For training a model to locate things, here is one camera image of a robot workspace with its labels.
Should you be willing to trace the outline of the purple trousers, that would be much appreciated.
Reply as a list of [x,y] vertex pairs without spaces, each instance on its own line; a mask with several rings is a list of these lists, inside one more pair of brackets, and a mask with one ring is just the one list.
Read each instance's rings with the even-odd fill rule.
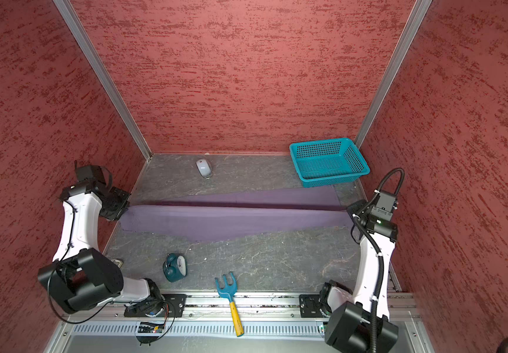
[[129,207],[120,223],[126,232],[152,232],[193,242],[353,224],[332,186],[166,199]]

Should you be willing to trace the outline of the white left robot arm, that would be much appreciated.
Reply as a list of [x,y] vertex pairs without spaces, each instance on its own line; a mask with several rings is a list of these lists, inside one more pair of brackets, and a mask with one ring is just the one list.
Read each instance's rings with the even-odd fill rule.
[[64,226],[52,262],[38,272],[56,316],[108,304],[124,306],[126,317],[167,316],[169,306],[158,286],[148,278],[125,277],[98,246],[98,221],[115,221],[128,207],[128,194],[95,178],[64,188],[60,200]]

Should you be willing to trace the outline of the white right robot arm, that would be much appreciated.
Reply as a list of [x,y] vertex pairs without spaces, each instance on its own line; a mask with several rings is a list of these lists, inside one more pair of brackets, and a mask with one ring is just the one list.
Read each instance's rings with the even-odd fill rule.
[[339,352],[390,352],[399,329],[387,304],[389,263],[398,238],[392,222],[397,200],[363,200],[348,208],[358,230],[360,262],[355,288],[326,282],[320,302],[329,314],[325,343]]

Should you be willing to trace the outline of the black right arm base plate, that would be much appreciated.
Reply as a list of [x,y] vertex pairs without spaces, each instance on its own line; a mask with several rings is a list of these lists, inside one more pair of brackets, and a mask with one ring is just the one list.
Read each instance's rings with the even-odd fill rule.
[[330,316],[326,300],[322,299],[319,294],[299,295],[299,308],[301,317],[304,319],[326,318]]

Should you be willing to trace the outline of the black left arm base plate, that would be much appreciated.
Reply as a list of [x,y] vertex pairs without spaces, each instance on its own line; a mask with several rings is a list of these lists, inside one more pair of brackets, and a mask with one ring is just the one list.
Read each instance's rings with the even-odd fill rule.
[[161,319],[180,318],[186,307],[186,294],[164,294],[160,298],[149,298],[125,307],[124,317]]

